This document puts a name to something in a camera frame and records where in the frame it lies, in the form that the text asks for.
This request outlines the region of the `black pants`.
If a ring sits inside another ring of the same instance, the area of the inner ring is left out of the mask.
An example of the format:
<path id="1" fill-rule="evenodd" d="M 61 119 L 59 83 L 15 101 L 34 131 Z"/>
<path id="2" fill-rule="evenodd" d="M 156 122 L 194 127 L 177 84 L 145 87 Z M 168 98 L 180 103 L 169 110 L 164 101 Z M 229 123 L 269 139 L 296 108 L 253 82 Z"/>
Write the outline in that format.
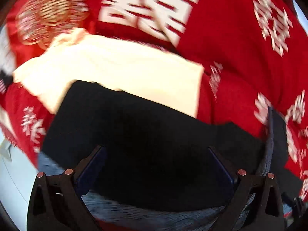
<path id="1" fill-rule="evenodd" d="M 47 131 L 38 167 L 75 168 L 101 146 L 91 189 L 143 209 L 185 212 L 222 207 L 235 172 L 258 172 L 264 141 L 234 123 L 209 125 L 99 84 L 72 84 Z"/>

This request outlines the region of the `cream white cloth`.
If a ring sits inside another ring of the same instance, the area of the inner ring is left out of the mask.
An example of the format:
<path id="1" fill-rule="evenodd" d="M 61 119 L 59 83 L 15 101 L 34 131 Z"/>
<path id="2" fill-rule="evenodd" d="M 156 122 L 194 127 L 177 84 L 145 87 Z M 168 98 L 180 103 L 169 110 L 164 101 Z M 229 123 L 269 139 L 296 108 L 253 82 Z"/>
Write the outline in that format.
<path id="1" fill-rule="evenodd" d="M 176 54 L 74 28 L 55 37 L 41 56 L 19 66 L 13 78 L 52 114 L 70 85 L 80 80 L 196 117 L 203 72 L 202 65 Z"/>

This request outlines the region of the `red blanket white characters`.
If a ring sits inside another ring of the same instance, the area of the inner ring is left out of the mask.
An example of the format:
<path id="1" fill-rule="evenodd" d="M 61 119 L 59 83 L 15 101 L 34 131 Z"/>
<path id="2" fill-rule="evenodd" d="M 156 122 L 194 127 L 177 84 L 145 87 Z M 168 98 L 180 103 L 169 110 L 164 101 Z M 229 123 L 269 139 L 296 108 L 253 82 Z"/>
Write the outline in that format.
<path id="1" fill-rule="evenodd" d="M 287 125 L 281 191 L 307 200 L 307 33 L 292 0 L 86 0 L 93 34 L 176 53 L 204 66 L 198 119 L 263 138 L 267 108 Z M 1 64 L 8 53 L 1 31 Z"/>

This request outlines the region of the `red gold embroidered pillow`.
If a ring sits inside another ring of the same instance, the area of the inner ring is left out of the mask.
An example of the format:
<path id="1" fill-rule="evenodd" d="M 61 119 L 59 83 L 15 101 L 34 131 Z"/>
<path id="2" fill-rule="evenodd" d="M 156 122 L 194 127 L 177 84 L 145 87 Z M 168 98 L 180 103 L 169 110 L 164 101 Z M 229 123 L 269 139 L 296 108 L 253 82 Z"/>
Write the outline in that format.
<path id="1" fill-rule="evenodd" d="M 6 17 L 8 53 L 14 68 L 43 54 L 53 39 L 72 28 L 95 32 L 86 0 L 17 0 Z"/>

